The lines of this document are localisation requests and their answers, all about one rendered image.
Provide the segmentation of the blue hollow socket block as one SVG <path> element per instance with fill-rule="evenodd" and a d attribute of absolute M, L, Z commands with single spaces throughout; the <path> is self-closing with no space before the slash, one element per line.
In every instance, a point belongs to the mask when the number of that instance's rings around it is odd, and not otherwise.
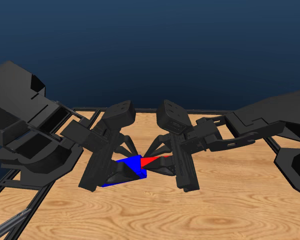
<path fill-rule="evenodd" d="M 120 160 L 113 160 L 113 161 L 126 163 L 140 177 L 140 179 L 145 179 L 147 177 L 147 171 L 141 168 L 141 158 L 142 158 L 141 155 L 135 155 L 132 157 L 123 158 Z M 104 188 L 104 187 L 113 186 L 117 184 L 106 184 L 105 182 L 100 187 Z"/>

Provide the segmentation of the thin red peg bar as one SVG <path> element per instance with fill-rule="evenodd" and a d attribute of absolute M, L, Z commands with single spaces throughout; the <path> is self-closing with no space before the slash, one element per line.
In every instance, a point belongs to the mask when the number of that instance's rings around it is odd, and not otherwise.
<path fill-rule="evenodd" d="M 142 169 L 158 169 L 170 165 L 172 165 L 171 155 L 143 157 L 140 159 L 140 166 Z"/>

